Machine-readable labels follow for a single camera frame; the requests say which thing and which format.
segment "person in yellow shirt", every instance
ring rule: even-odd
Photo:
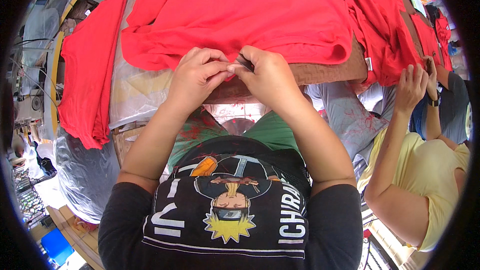
[[[436,68],[432,57],[425,60],[428,73],[420,64],[416,69],[409,65],[397,87],[383,88],[381,118],[361,107],[346,83],[319,87],[330,126],[350,154],[358,191],[390,230],[419,251],[433,250],[440,239],[470,157],[465,144],[442,135]],[[425,92],[427,141],[407,131],[411,113]]]

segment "hand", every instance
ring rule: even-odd
[[[188,117],[216,87],[233,75],[226,71],[231,64],[228,61],[222,51],[193,47],[178,63],[165,103]]]
[[[413,65],[409,64],[400,75],[394,109],[410,117],[415,106],[425,95],[427,83],[428,74],[422,69],[422,65],[417,63],[417,69],[414,71]]]
[[[281,54],[248,45],[240,53],[252,62],[255,73],[237,62],[229,65],[227,70],[235,73],[262,104],[278,113],[280,109],[295,105],[296,99],[304,99],[289,64]]]
[[[437,68],[435,67],[434,58],[426,55],[423,57],[425,61],[427,73],[428,73],[428,83],[427,83],[427,92],[431,99],[437,99]]]

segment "wristwatch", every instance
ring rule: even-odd
[[[428,105],[431,105],[433,107],[438,106],[440,104],[440,92],[437,90],[437,99],[433,100],[430,98],[430,95],[427,93],[428,96]]]

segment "red garment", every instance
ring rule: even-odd
[[[410,19],[412,20],[415,30],[417,31],[423,54],[433,57],[435,65],[441,64],[435,30],[423,22],[420,16],[417,14],[410,15]]]
[[[145,70],[175,69],[195,46],[230,61],[253,45],[288,63],[339,64],[353,37],[342,0],[136,0],[127,21],[123,57]]]
[[[60,125],[86,149],[109,141],[113,60],[127,0],[104,0],[63,41],[65,88]]]
[[[448,55],[448,40],[452,36],[447,17],[445,17],[440,9],[438,10],[440,17],[435,20],[435,30],[437,31],[438,42],[440,43],[441,56],[443,57],[443,67],[448,71],[452,71],[452,60]]]
[[[378,81],[382,86],[394,85],[403,68],[421,62],[399,12],[405,10],[403,2],[345,0],[345,3],[353,32],[365,48],[365,57],[371,57],[373,71],[369,71],[364,84]]]

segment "plastic bag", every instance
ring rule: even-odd
[[[25,23],[23,40],[52,39],[59,29],[60,16],[55,8],[44,9],[44,5],[33,6],[30,15]],[[46,48],[49,40],[38,40],[25,42],[24,48]],[[34,67],[37,60],[42,56],[43,51],[23,51],[22,63]]]
[[[99,224],[120,173],[113,141],[110,138],[101,150],[87,150],[80,139],[60,127],[53,151],[59,189],[67,206],[81,219]]]
[[[128,0],[123,13],[120,31],[128,27],[130,15],[136,0]],[[146,71],[127,63],[122,54],[122,35],[117,41],[110,92],[110,129],[152,117],[167,99],[173,75],[171,69]]]

